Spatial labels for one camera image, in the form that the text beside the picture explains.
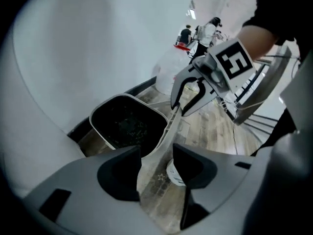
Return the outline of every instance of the black shirt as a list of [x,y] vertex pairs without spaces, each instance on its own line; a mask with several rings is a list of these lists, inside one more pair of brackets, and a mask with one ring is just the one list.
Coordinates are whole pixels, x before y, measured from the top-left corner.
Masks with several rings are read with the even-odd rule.
[[190,29],[183,29],[180,33],[180,42],[184,43],[184,44],[188,44],[188,36],[191,35],[191,30]]
[[279,37],[277,45],[296,39],[301,60],[313,47],[312,0],[257,0],[254,17],[244,23],[269,30]]

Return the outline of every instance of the wooden floor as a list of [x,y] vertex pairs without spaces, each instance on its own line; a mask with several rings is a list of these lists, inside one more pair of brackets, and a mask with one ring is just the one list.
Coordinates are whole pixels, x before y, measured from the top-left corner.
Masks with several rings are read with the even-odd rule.
[[[185,88],[180,100],[182,106],[195,94],[194,91]],[[137,97],[146,103],[169,100],[169,96],[159,93],[154,86],[143,91]],[[171,113],[169,105],[158,110],[166,116]],[[192,115],[183,117],[173,142],[238,155],[250,155],[261,145],[250,132],[241,126],[234,126],[224,110],[214,101]],[[79,142],[79,145],[87,157],[104,152],[114,152],[94,130],[91,130]],[[166,166],[171,159],[172,146],[170,145],[158,162],[153,176],[141,177],[141,180],[146,181],[145,187],[138,189],[143,210],[168,234],[180,231],[179,224],[185,198],[185,187],[172,184],[166,175]]]

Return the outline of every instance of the white plastic bag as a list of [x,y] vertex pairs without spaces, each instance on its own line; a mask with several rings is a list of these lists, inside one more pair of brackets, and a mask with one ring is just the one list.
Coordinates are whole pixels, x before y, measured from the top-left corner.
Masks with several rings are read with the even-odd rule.
[[156,89],[166,95],[170,95],[175,77],[190,62],[186,51],[190,49],[182,46],[173,46],[159,61],[160,71],[156,76]]

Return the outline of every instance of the white shirt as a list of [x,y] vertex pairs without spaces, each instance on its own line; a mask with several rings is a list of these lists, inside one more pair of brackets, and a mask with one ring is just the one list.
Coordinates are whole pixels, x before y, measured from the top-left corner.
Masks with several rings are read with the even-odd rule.
[[210,42],[213,39],[214,33],[215,33],[216,27],[213,24],[207,24],[204,28],[204,35],[205,37],[200,40],[200,44],[204,45],[205,47],[210,46]]

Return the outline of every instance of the black sleeve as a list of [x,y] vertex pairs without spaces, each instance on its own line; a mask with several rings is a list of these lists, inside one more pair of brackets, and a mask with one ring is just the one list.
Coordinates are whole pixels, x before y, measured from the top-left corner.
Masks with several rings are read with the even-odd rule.
[[294,25],[291,22],[292,0],[256,0],[254,16],[244,23],[267,29],[279,37],[277,45],[285,40],[294,40]]

